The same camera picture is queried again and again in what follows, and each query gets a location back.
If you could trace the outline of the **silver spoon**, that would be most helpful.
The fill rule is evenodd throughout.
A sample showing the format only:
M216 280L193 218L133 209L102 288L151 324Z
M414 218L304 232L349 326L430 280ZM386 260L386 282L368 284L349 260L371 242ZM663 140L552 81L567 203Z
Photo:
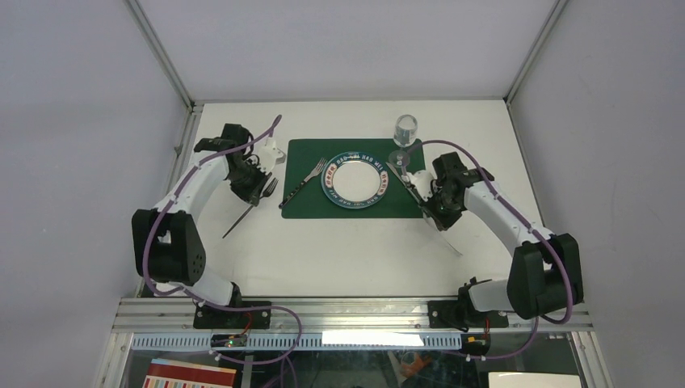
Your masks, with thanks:
M443 246L448 247L457 257L461 257L462 253L458 251L443 235L443 232L440 231L437 227L437 224L435 221L427 216L425 213L422 215L423 220L427 224L427 228L431 231L432 235L434 238L437 239L438 242L440 242Z

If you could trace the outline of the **dark green placemat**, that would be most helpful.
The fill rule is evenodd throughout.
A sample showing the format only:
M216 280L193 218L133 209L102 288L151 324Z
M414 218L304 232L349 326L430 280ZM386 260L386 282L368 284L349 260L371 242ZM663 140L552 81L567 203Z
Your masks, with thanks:
M315 167L321 158L331 159L347 151L363 151L388 161L398 147L388 138L301 138L288 143L284 195ZM422 211L411 195L390 175L389 189L376 204L364 209L345 209L329 200L321 188L321 177L311 179L281 210L286 219L376 219L421 218Z

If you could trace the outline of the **silver table knife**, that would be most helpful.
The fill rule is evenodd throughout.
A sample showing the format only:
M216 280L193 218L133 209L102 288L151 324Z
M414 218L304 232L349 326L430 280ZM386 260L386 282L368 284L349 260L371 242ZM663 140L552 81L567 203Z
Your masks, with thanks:
M407 175L401 175L399 170L390 162L386 163L389 170L394 174L394 176L400 181L402 187L411 195L414 201L420 205L423 202L422 197L419 195L416 187L410 182Z

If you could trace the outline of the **silver fork dark handle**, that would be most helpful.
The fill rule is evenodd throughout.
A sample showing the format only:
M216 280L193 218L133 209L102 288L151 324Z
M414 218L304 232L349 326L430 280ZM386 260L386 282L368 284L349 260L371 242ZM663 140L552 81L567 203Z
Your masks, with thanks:
M284 206L286 206L292 198L314 177L320 175L327 163L327 160L325 158L321 158L316 166L296 185L295 188L293 188L284 198L283 200L279 203L278 208L282 209Z

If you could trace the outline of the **white plate teal rim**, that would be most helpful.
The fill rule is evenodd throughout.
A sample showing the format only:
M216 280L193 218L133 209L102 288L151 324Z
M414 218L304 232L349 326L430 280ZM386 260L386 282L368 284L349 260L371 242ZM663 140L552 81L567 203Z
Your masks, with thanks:
M389 172L377 157L347 151L333 157L321 173L321 189L328 200L344 209L365 209L389 189Z

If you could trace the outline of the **clear drinking glass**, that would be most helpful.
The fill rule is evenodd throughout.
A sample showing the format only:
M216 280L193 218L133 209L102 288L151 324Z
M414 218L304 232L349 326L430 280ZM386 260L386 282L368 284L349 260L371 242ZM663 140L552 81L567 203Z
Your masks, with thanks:
M412 146L416 140L418 131L418 120L405 114L397 118L393 133L393 141L399 150L393 151L389 156L389 161L395 167L404 168L410 162L410 157L406 149Z

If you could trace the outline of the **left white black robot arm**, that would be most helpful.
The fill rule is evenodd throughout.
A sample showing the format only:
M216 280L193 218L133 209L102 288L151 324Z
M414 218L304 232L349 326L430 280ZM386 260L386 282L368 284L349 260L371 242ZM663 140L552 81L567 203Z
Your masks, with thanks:
M212 307L223 328L243 317L239 288L208 265L196 222L212 194L228 183L239 200L257 206L271 171L283 157L273 138L276 122L258 136L240 124L225 124L217 137L202 138L174 187L151 209L132 216L137 273L157 297L183 292Z

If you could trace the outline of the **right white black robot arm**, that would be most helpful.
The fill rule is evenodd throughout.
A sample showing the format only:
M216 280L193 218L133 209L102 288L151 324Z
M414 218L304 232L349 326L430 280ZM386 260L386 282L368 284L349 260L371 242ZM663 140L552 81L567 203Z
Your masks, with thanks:
M520 318L569 320L584 299L578 241L529 221L504 196L485 169L468 169L457 153L439 156L434 171L408 175L406 186L422 213L445 231L463 213L478 217L511 254L504 280L472 278L459 288L454 318L463 328L476 327L488 313L511 311Z

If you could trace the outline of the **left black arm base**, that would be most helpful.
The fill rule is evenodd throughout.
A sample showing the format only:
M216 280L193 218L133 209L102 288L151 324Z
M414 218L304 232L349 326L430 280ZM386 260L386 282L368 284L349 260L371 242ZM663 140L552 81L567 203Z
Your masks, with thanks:
M207 330L242 330L247 326L252 329L268 329L271 325L271 306L269 301L243 301L242 307L260 307L260 310L245 312L228 312L209 306L197 307L193 327Z

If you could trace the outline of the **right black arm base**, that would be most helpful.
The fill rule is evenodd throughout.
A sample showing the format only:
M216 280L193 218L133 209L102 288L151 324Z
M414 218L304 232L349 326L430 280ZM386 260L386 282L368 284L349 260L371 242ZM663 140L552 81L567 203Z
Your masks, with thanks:
M506 314L497 311L479 312L470 310L466 302L457 299L430 300L427 302L429 326L433 329L451 328L467 332L470 329L507 328L509 320Z

